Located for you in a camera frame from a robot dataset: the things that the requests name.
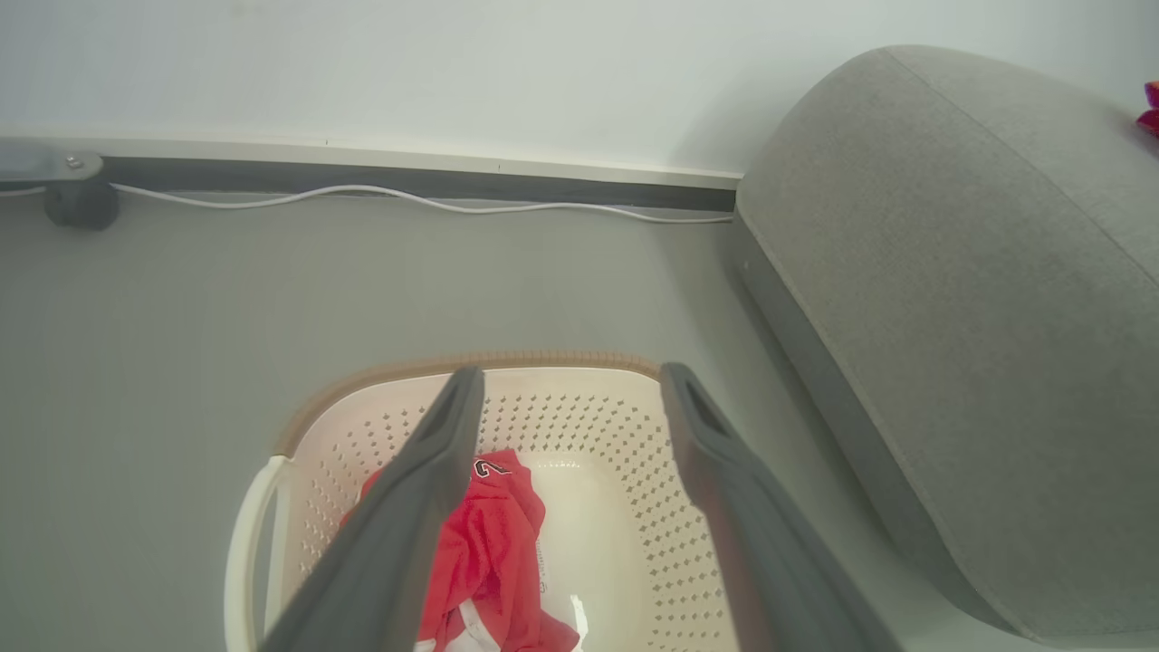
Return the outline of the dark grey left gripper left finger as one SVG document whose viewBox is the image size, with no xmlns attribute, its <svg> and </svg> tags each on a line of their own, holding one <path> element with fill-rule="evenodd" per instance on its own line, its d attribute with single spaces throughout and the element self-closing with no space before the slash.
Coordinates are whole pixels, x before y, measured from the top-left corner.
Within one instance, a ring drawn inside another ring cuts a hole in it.
<svg viewBox="0 0 1159 652">
<path fill-rule="evenodd" d="M 261 651 L 409 651 L 440 529 L 468 486 L 476 366 L 356 380 L 302 413 L 258 472 L 272 535 Z"/>
</svg>

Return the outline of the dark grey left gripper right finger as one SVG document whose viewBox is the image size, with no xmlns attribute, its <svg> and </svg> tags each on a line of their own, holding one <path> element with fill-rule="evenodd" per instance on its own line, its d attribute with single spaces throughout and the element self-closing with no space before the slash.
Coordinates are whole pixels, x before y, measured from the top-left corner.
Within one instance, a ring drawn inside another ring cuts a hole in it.
<svg viewBox="0 0 1159 652">
<path fill-rule="evenodd" d="M 663 364 L 661 391 L 675 463 L 706 517 L 739 649 L 901 649 L 694 372 Z"/>
</svg>

